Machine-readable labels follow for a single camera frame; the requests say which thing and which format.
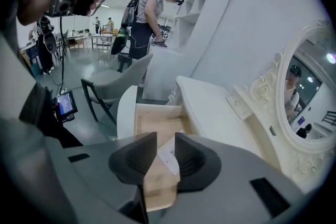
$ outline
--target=ceiling light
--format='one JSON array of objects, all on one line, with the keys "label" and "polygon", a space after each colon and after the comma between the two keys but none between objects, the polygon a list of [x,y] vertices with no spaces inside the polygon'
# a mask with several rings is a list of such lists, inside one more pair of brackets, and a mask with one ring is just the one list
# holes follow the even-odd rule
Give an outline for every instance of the ceiling light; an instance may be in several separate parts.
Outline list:
[{"label": "ceiling light", "polygon": [[327,59],[328,59],[328,61],[331,62],[331,63],[336,63],[335,56],[332,55],[332,54],[327,54]]}]

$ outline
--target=gray chair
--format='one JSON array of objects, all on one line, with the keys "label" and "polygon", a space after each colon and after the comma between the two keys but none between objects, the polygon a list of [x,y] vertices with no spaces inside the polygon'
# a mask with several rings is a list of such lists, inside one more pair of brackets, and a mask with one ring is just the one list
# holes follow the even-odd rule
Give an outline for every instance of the gray chair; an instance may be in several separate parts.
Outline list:
[{"label": "gray chair", "polygon": [[100,104],[110,120],[115,125],[117,124],[109,108],[120,100],[129,87],[139,85],[152,57],[152,54],[148,54],[137,60],[124,73],[106,70],[94,74],[88,80],[81,79],[84,95],[95,121],[98,121],[98,119],[93,110],[92,102]]}]

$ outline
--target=open drawer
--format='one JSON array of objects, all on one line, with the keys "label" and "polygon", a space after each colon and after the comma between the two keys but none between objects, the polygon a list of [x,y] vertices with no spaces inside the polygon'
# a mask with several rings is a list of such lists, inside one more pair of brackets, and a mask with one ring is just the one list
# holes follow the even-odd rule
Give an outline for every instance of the open drawer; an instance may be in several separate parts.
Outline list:
[{"label": "open drawer", "polygon": [[182,106],[136,104],[137,86],[131,86],[121,97],[118,107],[118,139],[157,132],[158,147],[175,132],[193,134],[188,115]]},{"label": "open drawer", "polygon": [[[117,116],[118,139],[157,132],[158,148],[176,132],[193,134],[191,123],[182,106],[136,104],[137,86],[131,86],[119,102]],[[174,204],[180,174],[174,175],[156,156],[144,179],[147,211],[163,209]]]}]

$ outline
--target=mirror frame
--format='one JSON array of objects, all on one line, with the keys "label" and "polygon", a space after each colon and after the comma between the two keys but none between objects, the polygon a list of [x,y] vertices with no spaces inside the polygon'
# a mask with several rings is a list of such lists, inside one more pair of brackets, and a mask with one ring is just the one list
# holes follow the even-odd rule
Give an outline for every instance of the mirror frame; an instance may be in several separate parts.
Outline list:
[{"label": "mirror frame", "polygon": [[303,139],[296,135],[296,133],[290,127],[286,113],[285,113],[285,106],[284,106],[284,88],[285,88],[285,79],[287,69],[292,59],[295,51],[302,42],[315,35],[315,34],[326,34],[335,36],[335,32],[333,29],[332,24],[330,21],[326,20],[319,20],[314,24],[306,26],[303,31],[298,35],[285,49],[281,63],[279,66],[279,73],[276,83],[276,98],[275,98],[275,110],[277,114],[277,118],[279,120],[279,125],[282,132],[285,134],[286,140],[297,150],[301,152],[311,153],[311,154],[319,154],[326,152],[336,146],[336,135],[330,135],[315,141],[309,141]]}]

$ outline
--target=person in background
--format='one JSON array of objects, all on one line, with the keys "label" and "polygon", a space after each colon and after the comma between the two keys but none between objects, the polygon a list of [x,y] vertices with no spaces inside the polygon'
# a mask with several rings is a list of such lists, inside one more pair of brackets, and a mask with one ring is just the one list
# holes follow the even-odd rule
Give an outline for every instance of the person in background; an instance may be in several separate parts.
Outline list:
[{"label": "person in background", "polygon": [[100,27],[100,20],[98,20],[98,17],[96,17],[96,20],[92,24],[96,26],[96,34],[98,34]]},{"label": "person in background", "polygon": [[[39,21],[43,21],[46,24],[50,24],[50,21],[48,20],[48,18],[46,16],[42,16],[42,18],[40,20],[37,21],[37,25],[39,25]],[[37,27],[37,46],[38,46],[38,58],[41,62],[41,66],[43,69],[43,74],[50,74],[53,70],[54,70],[54,63],[53,63],[53,57],[51,55],[51,53],[48,51],[45,43],[44,43],[44,39],[43,39],[43,34],[42,34],[42,30],[40,29],[40,27]]]},{"label": "person in background", "polygon": [[112,29],[112,31],[113,31],[113,29],[114,29],[114,22],[112,21],[112,18],[111,18],[111,17],[108,19],[108,21],[107,21],[107,25],[110,25],[110,26],[111,26],[111,29]]},{"label": "person in background", "polygon": [[287,80],[285,81],[285,110],[287,117],[294,113],[294,109],[300,100],[296,83],[300,81],[301,74],[301,68],[297,65],[291,66],[287,73]]},{"label": "person in background", "polygon": [[296,134],[299,136],[299,137],[302,137],[302,138],[306,138],[307,137],[307,134],[309,134],[309,132],[311,131],[312,129],[312,126],[311,124],[307,124],[305,128],[300,128]]},{"label": "person in background", "polygon": [[162,12],[163,0],[139,0],[137,19],[131,29],[130,58],[138,60],[146,56],[149,39],[152,34],[155,35],[158,44],[164,44],[164,39],[157,21]]}]

